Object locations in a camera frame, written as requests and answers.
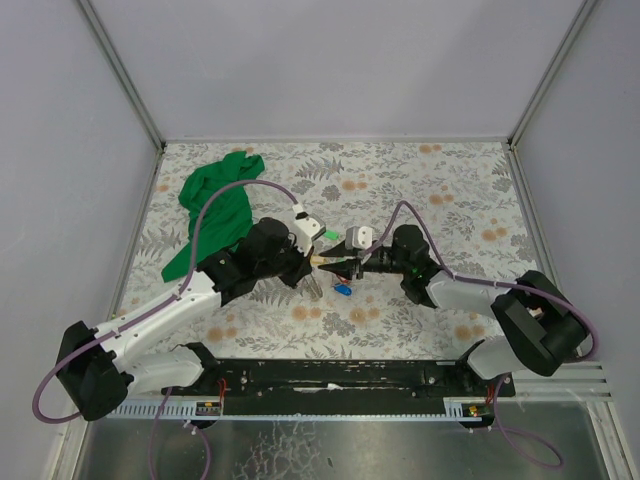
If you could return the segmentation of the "blue key tag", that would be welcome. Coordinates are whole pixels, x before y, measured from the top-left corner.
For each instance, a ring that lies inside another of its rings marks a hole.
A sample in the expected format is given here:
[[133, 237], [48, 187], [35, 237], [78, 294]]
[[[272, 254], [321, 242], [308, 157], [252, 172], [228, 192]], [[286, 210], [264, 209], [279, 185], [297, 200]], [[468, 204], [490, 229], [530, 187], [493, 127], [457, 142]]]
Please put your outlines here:
[[343, 283], [338, 283], [332, 286], [333, 290], [343, 296], [351, 296], [352, 295], [352, 288], [347, 285], [347, 284], [343, 284]]

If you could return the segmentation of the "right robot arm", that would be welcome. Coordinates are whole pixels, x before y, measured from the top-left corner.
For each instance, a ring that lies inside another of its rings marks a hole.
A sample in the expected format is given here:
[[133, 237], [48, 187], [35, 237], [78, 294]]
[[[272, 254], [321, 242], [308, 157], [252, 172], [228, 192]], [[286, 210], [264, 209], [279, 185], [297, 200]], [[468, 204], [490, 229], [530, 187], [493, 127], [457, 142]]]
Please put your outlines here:
[[502, 334], [465, 354], [469, 368], [484, 380], [521, 370], [550, 377], [587, 337], [569, 302], [539, 271], [529, 270], [513, 282], [463, 280], [432, 258], [429, 242], [415, 225], [397, 227], [389, 246], [367, 253], [371, 235], [368, 227], [351, 228], [343, 242], [320, 254], [332, 260], [320, 268], [346, 280], [366, 273], [400, 274], [401, 289], [417, 305], [496, 320]]

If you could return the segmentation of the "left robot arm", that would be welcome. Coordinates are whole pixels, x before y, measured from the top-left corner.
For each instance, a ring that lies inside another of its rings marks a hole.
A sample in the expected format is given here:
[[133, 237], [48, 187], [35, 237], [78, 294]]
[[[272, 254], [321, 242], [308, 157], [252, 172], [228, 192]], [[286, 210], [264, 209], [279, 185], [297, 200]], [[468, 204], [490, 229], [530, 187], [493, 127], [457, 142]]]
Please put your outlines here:
[[311, 273], [313, 243], [324, 231], [309, 215], [297, 215], [291, 226], [263, 218], [245, 237], [199, 261], [176, 289], [94, 328], [82, 321], [68, 327], [56, 377], [80, 416], [95, 421], [131, 394], [193, 385], [214, 361], [204, 347], [159, 355], [148, 349], [190, 320], [250, 293], [262, 279], [296, 287]]

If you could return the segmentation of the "green cloth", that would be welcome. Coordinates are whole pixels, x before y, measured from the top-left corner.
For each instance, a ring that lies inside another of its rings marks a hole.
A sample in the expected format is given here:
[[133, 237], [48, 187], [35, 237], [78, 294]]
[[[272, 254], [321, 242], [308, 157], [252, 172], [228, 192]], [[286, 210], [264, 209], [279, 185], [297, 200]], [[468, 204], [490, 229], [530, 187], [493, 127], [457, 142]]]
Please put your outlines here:
[[[194, 236], [197, 219], [210, 197], [230, 183], [257, 178], [265, 169], [259, 155], [245, 151], [227, 154], [222, 160], [197, 168], [185, 181], [178, 196], [189, 214], [188, 237]], [[247, 193], [234, 187], [219, 196], [208, 208], [200, 225], [197, 260], [202, 261], [232, 245], [253, 225]]]

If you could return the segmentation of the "floral table mat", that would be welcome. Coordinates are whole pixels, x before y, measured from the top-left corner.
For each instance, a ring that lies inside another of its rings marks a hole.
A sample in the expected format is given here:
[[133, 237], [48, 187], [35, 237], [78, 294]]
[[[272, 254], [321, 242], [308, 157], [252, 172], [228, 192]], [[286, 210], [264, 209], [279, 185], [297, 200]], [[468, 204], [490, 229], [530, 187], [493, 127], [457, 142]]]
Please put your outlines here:
[[[178, 200], [198, 167], [237, 150], [234, 143], [172, 143], [155, 190], [120, 304], [129, 313], [168, 289], [161, 272], [187, 241], [188, 214]], [[289, 196], [340, 234], [367, 225], [381, 232], [424, 221], [445, 263], [455, 272], [513, 279], [537, 265], [511, 176], [498, 142], [254, 143], [244, 151], [263, 158], [261, 185], [246, 191], [256, 218], [287, 221]], [[165, 352], [201, 342], [218, 357], [453, 359], [473, 343], [498, 336], [499, 325], [464, 310], [431, 310], [410, 302], [397, 275], [370, 274], [351, 296], [336, 279], [315, 271], [323, 297], [313, 301], [276, 279], [162, 338]]]

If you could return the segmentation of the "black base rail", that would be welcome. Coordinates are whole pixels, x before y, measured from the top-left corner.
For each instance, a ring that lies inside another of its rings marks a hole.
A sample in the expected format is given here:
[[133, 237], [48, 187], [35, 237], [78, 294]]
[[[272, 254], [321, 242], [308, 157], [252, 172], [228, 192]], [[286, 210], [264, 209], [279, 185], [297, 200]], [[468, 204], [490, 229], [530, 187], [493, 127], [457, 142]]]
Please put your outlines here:
[[498, 380], [460, 361], [215, 359], [172, 395], [222, 398], [226, 416], [392, 416], [445, 412], [446, 398], [485, 400]]

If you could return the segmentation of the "aluminium frame rail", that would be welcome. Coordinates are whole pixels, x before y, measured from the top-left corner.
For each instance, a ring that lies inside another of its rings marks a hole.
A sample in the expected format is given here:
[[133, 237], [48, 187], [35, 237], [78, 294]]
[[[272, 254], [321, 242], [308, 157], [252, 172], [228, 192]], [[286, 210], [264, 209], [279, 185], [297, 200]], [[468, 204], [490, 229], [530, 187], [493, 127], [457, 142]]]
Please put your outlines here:
[[[173, 352], [145, 357], [124, 372], [117, 369], [107, 373], [87, 371], [81, 377], [80, 397], [88, 405], [95, 405], [110, 395], [121, 403], [127, 397], [164, 391], [168, 387], [187, 387], [195, 383], [213, 360], [200, 360], [191, 351]], [[565, 366], [548, 378], [520, 371], [493, 379], [498, 380], [495, 391], [501, 391], [505, 396], [608, 398], [611, 395], [603, 370], [595, 364]]]

